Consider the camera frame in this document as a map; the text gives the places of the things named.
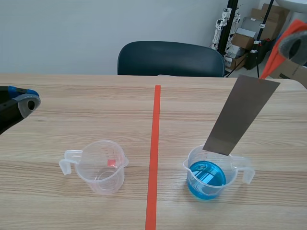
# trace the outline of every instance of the white wall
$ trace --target white wall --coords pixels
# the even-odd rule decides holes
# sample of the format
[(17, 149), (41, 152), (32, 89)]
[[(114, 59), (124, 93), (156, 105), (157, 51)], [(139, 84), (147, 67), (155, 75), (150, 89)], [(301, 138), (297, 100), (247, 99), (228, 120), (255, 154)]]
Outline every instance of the white wall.
[[(209, 46), (228, 0), (0, 0), (0, 72), (116, 74), (123, 46)], [(246, 16), (259, 0), (240, 0)]]

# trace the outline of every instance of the measuring cup with blue liquid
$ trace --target measuring cup with blue liquid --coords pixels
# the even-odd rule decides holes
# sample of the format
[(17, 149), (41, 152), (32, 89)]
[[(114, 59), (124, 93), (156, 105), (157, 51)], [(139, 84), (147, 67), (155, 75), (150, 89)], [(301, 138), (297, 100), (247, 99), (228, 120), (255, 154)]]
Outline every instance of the measuring cup with blue liquid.
[(218, 197), (236, 180), (239, 171), (243, 171), (243, 182), (251, 183), (255, 170), (248, 158), (225, 156), (202, 148), (203, 145), (195, 147), (183, 162), (188, 170), (188, 188), (195, 196), (203, 200)]

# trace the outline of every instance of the black stand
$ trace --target black stand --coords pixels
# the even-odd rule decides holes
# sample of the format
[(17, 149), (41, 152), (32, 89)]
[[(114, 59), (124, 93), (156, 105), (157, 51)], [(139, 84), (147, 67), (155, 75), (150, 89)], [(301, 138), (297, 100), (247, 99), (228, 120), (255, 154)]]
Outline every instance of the black stand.
[(230, 34), (232, 22), (233, 22), (234, 17), (235, 17), (238, 1), (239, 0), (229, 0), (228, 1), (227, 8), (231, 8), (231, 13), (230, 13), (230, 17), (229, 17), (229, 21), (227, 22), (227, 25), (222, 29), (220, 40), (219, 40), (219, 45), (217, 46), (217, 51), (222, 56), (225, 55), (225, 49), (226, 49), (226, 46), (227, 46), (228, 37), (229, 37), (229, 34)]
[[(270, 4), (269, 4), (269, 7), (268, 7), (268, 10), (267, 10), (267, 12), (266, 12), (266, 14), (265, 14), (265, 16), (264, 16), (263, 22), (262, 22), (262, 24), (260, 24), (260, 30), (259, 30), (257, 39), (254, 41), (253, 49), (250, 51), (250, 54), (248, 54), (248, 55), (256, 55), (256, 65), (257, 65), (257, 75), (258, 75), (258, 78), (259, 78), (258, 46), (261, 44), (260, 37), (261, 37), (262, 31), (263, 31), (263, 29), (264, 29), (264, 27), (265, 27), (265, 23), (266, 23), (266, 21), (267, 21), (267, 19), (268, 19), (269, 13), (270, 13), (270, 11), (271, 11), (273, 2), (274, 2), (274, 0), (271, 0), (271, 2), (270, 2)], [(243, 60), (241, 60), (241, 61), (239, 62), (239, 64), (236, 65), (236, 67), (226, 76), (227, 78), (228, 78), (229, 75), (230, 75), (233, 71), (235, 71), (236, 68), (247, 58), (247, 56), (246, 56)]]

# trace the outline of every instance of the cup handle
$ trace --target cup handle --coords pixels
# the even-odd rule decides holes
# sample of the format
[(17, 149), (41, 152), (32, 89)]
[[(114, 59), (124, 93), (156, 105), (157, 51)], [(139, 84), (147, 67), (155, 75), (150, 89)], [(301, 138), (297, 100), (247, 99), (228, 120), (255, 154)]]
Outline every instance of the cup handle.
[(81, 160), (82, 150), (67, 150), (64, 159), (59, 161), (59, 166), (64, 175), (71, 174), (71, 164), (78, 164)]
[(244, 157), (232, 157), (232, 164), (238, 171), (243, 171), (243, 182), (250, 184), (256, 173), (251, 167), (250, 160)]

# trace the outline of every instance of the empty measuring cup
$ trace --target empty measuring cup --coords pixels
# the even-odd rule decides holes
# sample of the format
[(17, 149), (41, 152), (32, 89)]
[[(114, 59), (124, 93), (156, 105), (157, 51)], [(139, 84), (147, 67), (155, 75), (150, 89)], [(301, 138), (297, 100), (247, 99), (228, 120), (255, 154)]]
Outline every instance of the empty measuring cup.
[(238, 171), (243, 171), (243, 182), (250, 184), (255, 170), (248, 158), (224, 156), (202, 148), (203, 145), (194, 148), (183, 162), (188, 170), (188, 188), (195, 196), (204, 200), (216, 198), (235, 181)]
[(128, 159), (123, 149), (111, 140), (94, 142), (83, 150), (68, 150), (64, 157), (59, 162), (64, 175), (71, 174), (74, 164), (78, 176), (96, 193), (112, 194), (124, 183)]

